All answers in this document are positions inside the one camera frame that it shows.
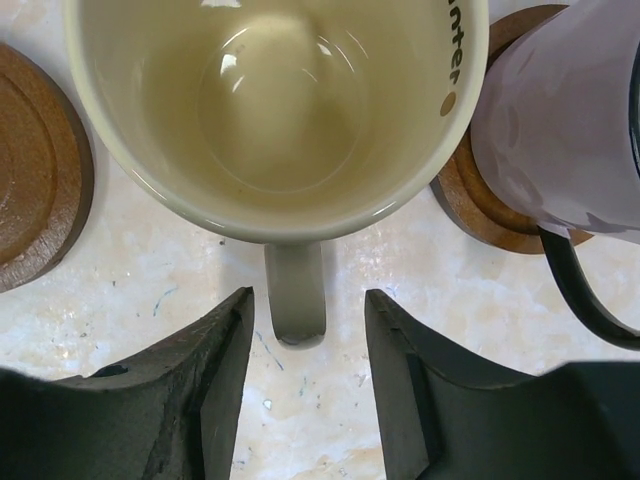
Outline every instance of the yellow mug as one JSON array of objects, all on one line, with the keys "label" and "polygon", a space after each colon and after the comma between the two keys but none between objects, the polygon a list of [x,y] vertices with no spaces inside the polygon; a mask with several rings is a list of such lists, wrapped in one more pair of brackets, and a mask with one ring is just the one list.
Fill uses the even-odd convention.
[{"label": "yellow mug", "polygon": [[265,244],[285,344],[325,332],[320,242],[425,188],[471,119],[486,0],[65,0],[73,78],[164,205]]}]

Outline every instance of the mug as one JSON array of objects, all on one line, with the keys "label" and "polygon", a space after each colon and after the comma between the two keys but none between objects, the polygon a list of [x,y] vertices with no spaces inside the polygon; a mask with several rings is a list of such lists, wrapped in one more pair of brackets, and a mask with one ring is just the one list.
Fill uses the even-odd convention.
[{"label": "mug", "polygon": [[593,333],[640,350],[598,301],[567,229],[640,243],[640,3],[582,0],[516,41],[487,73],[471,124],[482,178],[538,221],[565,300]]},{"label": "mug", "polygon": [[320,242],[428,186],[465,132],[486,0],[66,0],[82,103],[185,219],[264,244],[275,334],[325,333]]}]

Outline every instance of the tabletop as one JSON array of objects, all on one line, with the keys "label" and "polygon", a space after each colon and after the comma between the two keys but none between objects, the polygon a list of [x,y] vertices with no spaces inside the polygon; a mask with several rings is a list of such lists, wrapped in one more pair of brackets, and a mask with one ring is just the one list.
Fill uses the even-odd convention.
[{"label": "tabletop", "polygon": [[[552,2],[490,0],[492,21]],[[232,479],[383,479],[364,332],[364,292],[381,288],[473,352],[540,374],[580,359],[640,360],[576,320],[541,256],[463,233],[427,189],[386,220],[326,245],[328,333],[290,351],[271,329],[262,247],[171,213],[110,158],[82,113],[61,0],[2,0],[0,34],[69,95],[94,145],[96,188],[78,243],[39,280],[0,295],[0,365],[46,379],[90,375],[197,320],[240,286],[256,292],[255,335]],[[578,248],[594,290],[640,328],[640,248]]]}]

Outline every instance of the wooden coaster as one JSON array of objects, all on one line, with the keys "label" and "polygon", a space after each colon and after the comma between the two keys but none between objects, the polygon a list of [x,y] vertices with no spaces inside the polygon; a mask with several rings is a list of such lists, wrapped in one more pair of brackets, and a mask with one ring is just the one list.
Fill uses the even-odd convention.
[{"label": "wooden coaster", "polygon": [[[520,10],[491,26],[487,69],[514,41],[567,8],[542,5]],[[449,217],[465,232],[489,245],[516,253],[544,253],[536,221],[505,205],[480,176],[469,130],[431,188]],[[592,235],[572,231],[574,245]]]},{"label": "wooden coaster", "polygon": [[65,94],[0,44],[0,292],[38,278],[75,243],[93,198],[93,159]]}]

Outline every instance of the black mug handle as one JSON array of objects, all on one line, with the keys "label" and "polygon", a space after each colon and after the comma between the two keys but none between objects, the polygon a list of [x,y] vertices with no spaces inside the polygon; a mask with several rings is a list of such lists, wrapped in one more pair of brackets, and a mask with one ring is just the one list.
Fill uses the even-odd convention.
[{"label": "black mug handle", "polygon": [[538,230],[553,278],[578,320],[605,342],[640,350],[640,331],[623,324],[600,303],[584,276],[571,241],[543,228]]}]

